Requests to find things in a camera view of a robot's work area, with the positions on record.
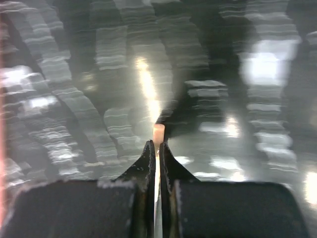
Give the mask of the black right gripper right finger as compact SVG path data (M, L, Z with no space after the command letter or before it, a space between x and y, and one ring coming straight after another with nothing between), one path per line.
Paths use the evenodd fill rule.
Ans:
M273 182L200 181L159 149L162 235L165 238L307 238L289 189Z

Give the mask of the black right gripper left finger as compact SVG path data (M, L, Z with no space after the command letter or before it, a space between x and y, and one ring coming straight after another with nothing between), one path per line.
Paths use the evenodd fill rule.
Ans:
M151 238L156 156L147 141L140 158L114 180L27 184L10 203L3 238Z

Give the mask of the wooden chopstick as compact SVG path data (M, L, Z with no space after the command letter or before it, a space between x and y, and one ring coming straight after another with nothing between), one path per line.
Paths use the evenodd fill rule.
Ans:
M161 106L158 92L149 70L149 64L144 57L137 57L136 67L140 75L140 84L146 101L149 117L153 125L152 141L155 146L156 172L155 172L155 196L154 196L154 237L161 238L161 201L160 201L160 161L159 148L163 143L165 126L156 123L160 113Z

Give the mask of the pink satin napkin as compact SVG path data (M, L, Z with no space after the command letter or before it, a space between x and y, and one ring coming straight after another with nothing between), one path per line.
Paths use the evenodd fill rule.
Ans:
M3 37L4 30L2 29L2 19L0 20L0 201L5 202L5 122L4 122L4 92L3 92Z

